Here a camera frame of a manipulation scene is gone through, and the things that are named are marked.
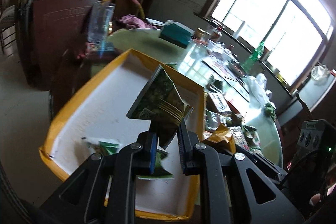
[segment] window frame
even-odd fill
[[[332,27],[334,30],[332,32],[332,35],[330,37],[330,39],[327,38],[327,34],[324,34],[321,30],[321,28],[318,26],[318,24],[316,23],[316,21],[312,18],[312,16],[309,14],[309,12],[305,9],[305,7],[303,7],[303,5],[298,1],[298,0],[287,0],[285,5],[283,6],[281,12],[279,13],[278,17],[275,19],[275,21],[273,22],[273,24],[271,25],[269,31],[267,32],[267,34],[265,35],[264,39],[266,39],[268,37],[268,35],[271,33],[271,31],[273,30],[273,28],[275,27],[277,21],[279,20],[279,18],[281,17],[284,9],[286,8],[287,4],[289,1],[292,1],[298,8],[299,10],[301,10],[304,15],[309,19],[309,21],[313,24],[313,26],[315,27],[315,29],[317,30],[317,32],[319,33],[319,35],[322,37],[322,41],[320,46],[318,47],[317,51],[315,52],[314,56],[312,57],[312,59],[309,61],[309,63],[307,64],[306,68],[303,70],[303,72],[298,76],[298,78],[293,82],[293,84],[291,86],[288,86],[288,90],[290,92],[293,92],[296,88],[298,88],[301,83],[303,82],[303,80],[306,78],[306,76],[309,74],[309,72],[312,70],[312,68],[317,64],[317,62],[319,61],[319,59],[325,55],[325,50],[329,48],[330,45],[330,41],[332,41],[332,39],[334,38],[334,34],[335,34],[335,22],[333,20],[333,18],[330,16],[330,27]],[[204,17],[204,18],[209,18],[210,20],[213,19],[212,18],[212,13],[214,12],[214,10],[216,9],[218,3],[220,2],[220,0],[207,0],[202,8],[202,10],[199,13],[199,16]],[[233,30],[231,30],[230,28],[226,27],[226,31],[228,31],[228,33],[230,35],[232,35],[234,33]],[[247,41],[245,41],[243,38],[239,37],[239,42],[241,42],[244,46],[246,46],[248,49],[250,50],[254,50],[253,46],[251,44],[249,44]]]

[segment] silver bolt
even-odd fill
[[[203,149],[206,148],[206,145],[204,143],[197,143],[197,144],[195,144],[195,148],[197,150],[203,150]]]
[[[245,159],[245,155],[243,153],[236,153],[235,158],[237,160],[243,160],[243,159]]]
[[[91,155],[91,160],[100,160],[101,154],[100,153],[94,153]]]
[[[139,143],[132,143],[131,144],[131,148],[132,149],[139,149],[139,148],[141,148],[141,144],[139,144]]]

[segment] window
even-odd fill
[[[302,74],[331,36],[333,22],[319,0],[220,0],[211,17],[252,47],[261,41],[268,62],[289,85]]]

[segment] tray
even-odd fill
[[[187,129],[202,138],[203,87],[143,53],[128,50],[83,86],[51,123],[40,155],[61,180],[66,180],[90,155],[82,137],[113,139],[122,148],[136,141],[140,132],[148,130],[150,121],[130,120],[126,113],[159,64],[175,83],[182,99],[194,108],[186,121]],[[166,151],[169,155],[162,165],[174,179],[137,180],[138,217],[177,221],[192,216],[199,178],[183,175],[176,136]]]

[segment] tiled floor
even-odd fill
[[[48,92],[28,86],[17,55],[0,53],[0,160],[19,197],[37,206],[61,183],[38,152],[48,127]]]

